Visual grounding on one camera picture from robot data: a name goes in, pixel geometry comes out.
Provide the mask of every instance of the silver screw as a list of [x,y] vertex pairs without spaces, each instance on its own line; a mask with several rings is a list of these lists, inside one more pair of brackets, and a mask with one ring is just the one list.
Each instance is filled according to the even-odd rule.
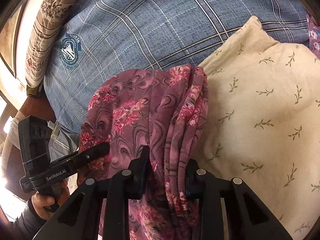
[[197,169],[197,174],[204,175],[204,174],[206,174],[206,171],[204,169]]
[[85,181],[87,185],[92,185],[94,183],[94,179],[90,178]]
[[123,176],[129,176],[131,174],[131,171],[130,170],[123,170],[122,171],[122,175]]
[[242,183],[242,179],[240,179],[240,178],[234,178],[234,179],[233,179],[233,183],[234,183],[234,184],[237,184],[237,185],[240,185],[240,184]]

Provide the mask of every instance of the pink cloth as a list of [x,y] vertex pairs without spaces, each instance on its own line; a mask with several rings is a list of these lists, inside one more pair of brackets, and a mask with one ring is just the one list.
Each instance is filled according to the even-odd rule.
[[92,97],[80,151],[107,141],[110,153],[79,170],[78,184],[89,177],[112,177],[138,158],[144,145],[150,147],[153,174],[146,193],[141,201],[129,201],[131,240],[195,236],[198,206],[186,200],[184,176],[207,112],[207,77],[201,67],[191,65],[167,72],[128,70],[110,78]]
[[316,25],[313,17],[307,14],[309,29],[310,50],[320,58],[320,27]]

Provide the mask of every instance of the hand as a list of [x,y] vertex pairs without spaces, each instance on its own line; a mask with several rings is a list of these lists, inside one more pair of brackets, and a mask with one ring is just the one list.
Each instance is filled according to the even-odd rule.
[[[61,187],[63,188],[63,191],[58,200],[59,206],[65,203],[65,201],[70,196],[67,180],[64,179],[60,183],[61,183]],[[43,196],[43,195],[40,195],[38,192],[36,192],[36,194],[32,196],[31,201],[38,216],[44,220],[48,220],[50,218],[50,214],[48,211],[44,209],[44,207],[53,205],[55,202],[55,199],[51,196]]]

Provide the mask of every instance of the blue plaid bedding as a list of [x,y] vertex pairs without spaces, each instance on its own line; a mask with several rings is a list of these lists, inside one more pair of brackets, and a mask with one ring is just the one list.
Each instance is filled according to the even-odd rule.
[[44,78],[57,120],[80,132],[92,95],[108,78],[197,65],[252,15],[274,39],[308,45],[297,0],[79,0]]

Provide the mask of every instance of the dark sleeve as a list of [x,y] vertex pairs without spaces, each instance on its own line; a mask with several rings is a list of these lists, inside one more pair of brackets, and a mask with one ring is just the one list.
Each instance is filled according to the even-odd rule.
[[23,239],[31,240],[44,223],[46,220],[37,215],[32,201],[29,199],[22,214],[13,222],[13,227]]

